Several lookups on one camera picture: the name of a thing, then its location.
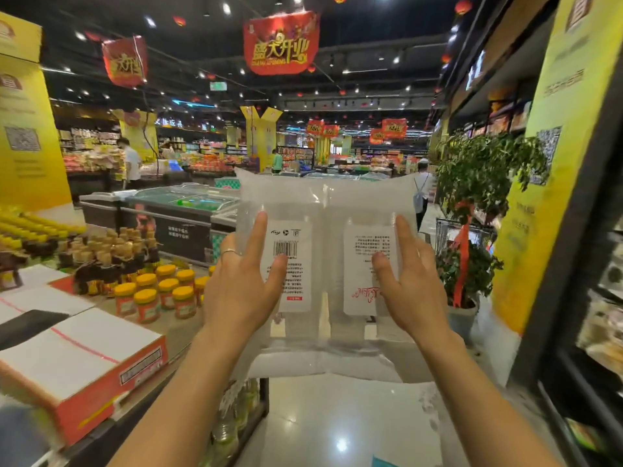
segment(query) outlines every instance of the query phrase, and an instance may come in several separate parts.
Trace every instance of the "shopping cart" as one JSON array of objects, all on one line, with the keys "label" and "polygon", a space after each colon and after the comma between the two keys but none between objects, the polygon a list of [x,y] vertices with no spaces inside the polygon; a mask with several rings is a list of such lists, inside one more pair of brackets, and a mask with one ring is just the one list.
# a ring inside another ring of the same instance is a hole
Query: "shopping cart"
[{"label": "shopping cart", "polygon": [[[450,246],[463,225],[455,220],[437,218],[437,229],[435,233],[435,252],[440,254],[442,250]],[[480,224],[472,223],[469,226],[469,240],[472,244],[486,248],[494,240],[495,229],[484,227]]]}]

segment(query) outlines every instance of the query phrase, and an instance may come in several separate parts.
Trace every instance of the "flower pot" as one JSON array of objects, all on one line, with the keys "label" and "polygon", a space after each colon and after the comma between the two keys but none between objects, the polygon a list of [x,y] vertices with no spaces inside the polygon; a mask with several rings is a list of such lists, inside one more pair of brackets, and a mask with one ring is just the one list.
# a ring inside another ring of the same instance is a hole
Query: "flower pot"
[{"label": "flower pot", "polygon": [[471,344],[471,327],[478,313],[479,302],[474,301],[472,308],[456,308],[448,305],[448,323],[450,329],[463,338],[465,344]]}]

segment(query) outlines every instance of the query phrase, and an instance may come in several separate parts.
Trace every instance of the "barcode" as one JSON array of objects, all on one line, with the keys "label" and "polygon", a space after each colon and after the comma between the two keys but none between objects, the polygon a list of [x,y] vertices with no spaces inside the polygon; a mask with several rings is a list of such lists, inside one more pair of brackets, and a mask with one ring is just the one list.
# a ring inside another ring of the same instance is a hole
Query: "barcode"
[{"label": "barcode", "polygon": [[275,241],[273,256],[285,254],[289,259],[297,256],[298,241]]}]

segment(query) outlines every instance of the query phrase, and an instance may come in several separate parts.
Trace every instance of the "hand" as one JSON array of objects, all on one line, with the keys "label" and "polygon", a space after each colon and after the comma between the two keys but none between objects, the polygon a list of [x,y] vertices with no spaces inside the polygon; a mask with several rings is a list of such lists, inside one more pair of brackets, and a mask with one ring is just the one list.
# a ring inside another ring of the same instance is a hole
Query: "hand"
[{"label": "hand", "polygon": [[234,252],[236,233],[221,243],[219,259],[212,278],[204,291],[204,330],[217,344],[233,344],[242,349],[275,308],[284,288],[288,257],[278,255],[264,283],[260,262],[268,216],[261,211],[255,218],[243,257]]},{"label": "hand", "polygon": [[381,283],[381,294],[396,324],[420,344],[423,339],[440,339],[450,332],[446,316],[447,296],[437,274],[435,251],[413,237],[409,223],[398,215],[396,233],[402,255],[402,273],[396,280],[387,257],[377,252],[372,257],[374,271]]}]

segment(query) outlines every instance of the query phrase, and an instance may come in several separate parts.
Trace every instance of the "silver ring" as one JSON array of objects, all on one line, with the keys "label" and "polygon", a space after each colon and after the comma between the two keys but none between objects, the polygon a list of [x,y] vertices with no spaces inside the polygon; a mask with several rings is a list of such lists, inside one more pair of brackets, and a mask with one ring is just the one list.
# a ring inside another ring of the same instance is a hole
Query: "silver ring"
[{"label": "silver ring", "polygon": [[236,255],[242,255],[242,254],[239,254],[238,252],[236,252],[236,249],[227,248],[227,249],[221,251],[221,256],[224,255],[225,252],[233,252]]}]

